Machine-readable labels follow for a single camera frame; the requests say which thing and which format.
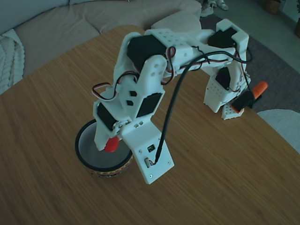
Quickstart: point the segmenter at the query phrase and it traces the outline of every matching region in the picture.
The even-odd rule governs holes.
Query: mounting hole
[[[131,90],[129,92],[129,94],[130,94],[131,97],[136,97],[137,96],[137,93],[134,90]]]
[[[127,100],[126,102],[127,102],[127,105],[129,105],[129,106],[133,106],[133,101],[129,101],[129,100]]]

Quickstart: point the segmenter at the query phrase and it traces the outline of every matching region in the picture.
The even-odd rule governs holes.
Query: black cable
[[[202,55],[196,57],[195,59],[193,59],[192,61],[190,61],[190,63],[187,65],[187,67],[185,67],[184,71],[182,72],[182,74],[181,74],[181,76],[180,76],[180,78],[179,78],[179,80],[176,84],[176,87],[174,89],[174,92],[173,92],[173,95],[172,95],[172,98],[171,98],[171,101],[170,101],[170,104],[169,104],[168,111],[165,115],[165,122],[164,122],[163,130],[162,130],[162,133],[161,133],[159,145],[158,145],[158,148],[157,148],[157,151],[156,151],[156,154],[155,154],[155,162],[153,163],[153,165],[155,165],[159,160],[159,157],[160,157],[160,154],[161,154],[161,151],[162,151],[162,148],[163,148],[163,144],[164,144],[164,141],[165,141],[165,135],[166,135],[166,132],[167,132],[167,128],[168,128],[168,124],[169,124],[170,117],[171,117],[171,114],[172,114],[172,110],[173,110],[173,107],[174,107],[174,104],[175,104],[175,101],[176,101],[176,97],[178,95],[181,84],[182,84],[185,76],[187,75],[189,69],[196,62],[198,62],[201,59],[205,59],[205,58],[207,58],[208,56],[211,56],[211,55],[221,55],[221,54],[227,55],[227,56],[231,57],[232,59],[234,59],[234,60],[236,60],[240,63],[245,63],[245,64],[249,63],[252,60],[252,58],[250,60],[241,60],[241,59],[235,57],[234,55],[232,55],[228,52],[215,51],[215,52],[209,52],[209,53],[206,53],[206,54],[202,54]]]

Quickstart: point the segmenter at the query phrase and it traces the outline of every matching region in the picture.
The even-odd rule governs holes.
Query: shoe
[[[215,1],[215,0],[207,0],[207,3],[208,3],[211,7],[213,7],[213,8],[217,7],[217,4],[216,4],[216,1]]]
[[[224,0],[216,0],[217,1],[217,6],[224,10],[227,11],[229,9],[229,7],[225,4]]]
[[[210,5],[203,5],[200,17],[207,17],[214,14],[214,9]]]

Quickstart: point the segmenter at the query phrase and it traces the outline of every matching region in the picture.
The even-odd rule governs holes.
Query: sofa cushion
[[[187,32],[191,30],[201,31],[199,18],[187,11],[180,11],[172,14],[151,26],[151,29],[168,28],[175,33]]]
[[[99,35],[69,6],[45,12],[15,28],[25,48],[24,75]]]
[[[74,5],[74,4],[79,4],[87,1],[103,1],[103,0],[70,0],[69,4]]]
[[[142,29],[178,11],[188,11],[200,18],[201,4],[195,0],[131,0],[91,1],[72,5],[100,32],[131,24]]]
[[[0,0],[0,34],[68,0]]]

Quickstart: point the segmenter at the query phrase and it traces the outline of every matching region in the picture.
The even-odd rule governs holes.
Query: red wire
[[[95,89],[96,88],[100,88],[101,86],[105,86],[105,85],[111,85],[110,83],[108,82],[104,82],[104,83],[99,83],[99,84],[96,84],[93,86],[92,88],[92,92],[93,94],[95,94],[97,97],[99,97],[100,99],[103,99],[103,100],[106,100],[106,101],[109,101],[109,100],[112,100],[114,99],[116,96],[117,96],[117,91],[116,91],[116,88],[117,88],[117,84],[120,84],[120,81],[121,81],[121,78],[126,76],[126,75],[136,75],[136,72],[135,71],[132,71],[132,70],[128,70],[128,71],[125,71],[117,80],[116,84],[115,84],[115,87],[114,87],[114,93],[113,93],[113,97],[112,98],[105,98],[103,96],[101,96]]]

